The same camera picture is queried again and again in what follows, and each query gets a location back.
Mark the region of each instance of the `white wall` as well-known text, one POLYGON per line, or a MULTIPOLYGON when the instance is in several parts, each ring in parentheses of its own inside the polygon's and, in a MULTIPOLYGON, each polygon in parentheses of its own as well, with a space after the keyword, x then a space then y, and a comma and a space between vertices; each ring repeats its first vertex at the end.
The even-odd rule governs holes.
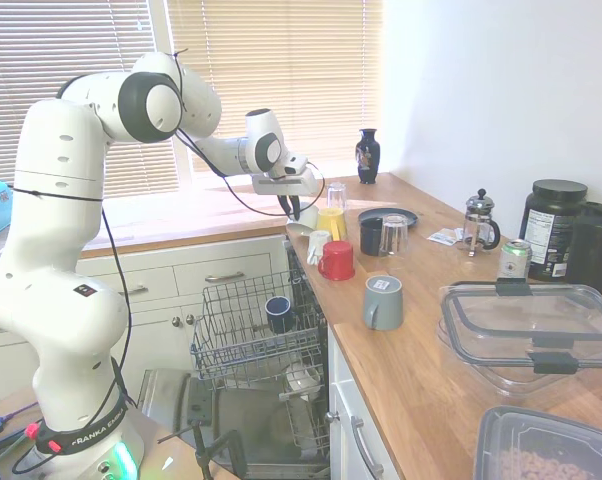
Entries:
POLYGON ((536 179, 602 202, 602 0, 386 1, 382 161, 510 237, 536 179))

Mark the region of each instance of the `wire rack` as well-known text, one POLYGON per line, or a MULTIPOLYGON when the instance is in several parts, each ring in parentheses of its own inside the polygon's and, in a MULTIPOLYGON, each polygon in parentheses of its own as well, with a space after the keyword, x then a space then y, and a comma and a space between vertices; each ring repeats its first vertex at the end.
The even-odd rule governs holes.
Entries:
POLYGON ((211 390, 280 385, 295 444, 327 454, 329 429, 320 323, 323 313, 302 270, 266 275, 208 287, 203 315, 195 323, 191 353, 198 376, 211 390), (274 334, 265 303, 273 296, 290 299, 295 326, 274 334), (294 391, 290 378, 312 371, 319 382, 294 391))
POLYGON ((321 309, 303 273, 297 270, 208 287, 203 315, 195 322, 191 353, 200 379, 211 387, 249 385, 285 373, 302 361, 321 369, 321 309), (295 326, 275 335, 265 314, 273 296, 291 301, 295 326))

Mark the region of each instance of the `dishwasher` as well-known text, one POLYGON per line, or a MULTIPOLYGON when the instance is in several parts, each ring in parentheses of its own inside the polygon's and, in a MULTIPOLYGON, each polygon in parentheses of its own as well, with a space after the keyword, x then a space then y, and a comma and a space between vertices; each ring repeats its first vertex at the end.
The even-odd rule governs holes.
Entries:
MULTIPOLYGON (((192 371, 145 373, 144 414, 171 432, 198 423, 206 445, 238 431, 246 479, 330 478, 327 324, 302 269, 205 288, 190 353, 192 371), (290 300, 295 319, 282 334, 265 312, 275 296, 290 300), (308 372, 310 387, 295 382, 308 372)), ((180 438, 194 446, 192 430, 180 438)), ((227 450, 213 460, 232 471, 227 450)))

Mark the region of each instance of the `french press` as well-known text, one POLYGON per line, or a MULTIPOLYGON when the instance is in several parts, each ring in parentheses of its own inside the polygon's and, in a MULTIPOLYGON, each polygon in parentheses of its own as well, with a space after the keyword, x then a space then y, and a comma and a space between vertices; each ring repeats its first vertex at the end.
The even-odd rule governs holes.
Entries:
POLYGON ((463 247, 474 257, 480 250, 492 250, 501 240, 499 225, 492 220, 494 202, 486 197, 485 189, 478 195, 470 197, 466 202, 465 224, 463 225, 463 247), (494 238, 490 241, 490 231, 494 230, 494 238))

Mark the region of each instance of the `window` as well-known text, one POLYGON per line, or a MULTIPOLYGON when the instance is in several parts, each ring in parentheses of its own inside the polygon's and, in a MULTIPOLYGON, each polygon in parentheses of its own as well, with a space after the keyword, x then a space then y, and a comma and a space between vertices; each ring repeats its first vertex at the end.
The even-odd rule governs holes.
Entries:
MULTIPOLYGON (((0 180, 13 180, 30 105, 70 78, 127 70, 154 50, 144 0, 0 1, 0 180)), ((179 187, 171 142, 118 144, 106 160, 106 196, 179 187)))
MULTIPOLYGON (((382 0, 167 0, 174 49, 223 103, 215 135, 275 111, 289 148, 356 174, 358 130, 379 122, 382 0)), ((194 171, 208 171, 198 158, 194 171)))

